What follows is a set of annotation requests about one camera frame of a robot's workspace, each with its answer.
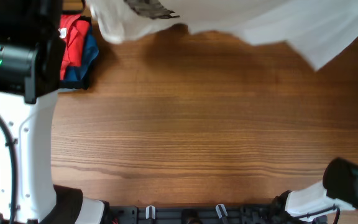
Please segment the white t-shirt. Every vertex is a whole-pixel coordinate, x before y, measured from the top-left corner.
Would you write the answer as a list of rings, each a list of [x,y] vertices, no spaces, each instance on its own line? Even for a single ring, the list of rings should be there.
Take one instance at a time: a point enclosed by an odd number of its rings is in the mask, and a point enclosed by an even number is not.
[[[319,70],[358,37],[358,0],[87,0],[103,38],[137,40],[176,24],[249,45],[287,43]]]

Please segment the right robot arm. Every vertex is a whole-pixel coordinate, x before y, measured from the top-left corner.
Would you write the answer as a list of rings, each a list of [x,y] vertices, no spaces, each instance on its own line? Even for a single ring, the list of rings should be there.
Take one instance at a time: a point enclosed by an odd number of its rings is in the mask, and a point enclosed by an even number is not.
[[[342,211],[358,210],[358,164],[337,157],[324,171],[319,182],[302,190],[284,194],[275,223],[311,223],[330,213],[338,222]]]

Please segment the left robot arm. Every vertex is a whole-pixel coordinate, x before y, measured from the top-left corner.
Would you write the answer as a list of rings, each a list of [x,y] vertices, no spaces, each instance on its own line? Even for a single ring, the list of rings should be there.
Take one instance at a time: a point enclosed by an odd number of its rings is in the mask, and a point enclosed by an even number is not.
[[[61,1],[0,1],[0,223],[110,223],[107,202],[55,185]]]

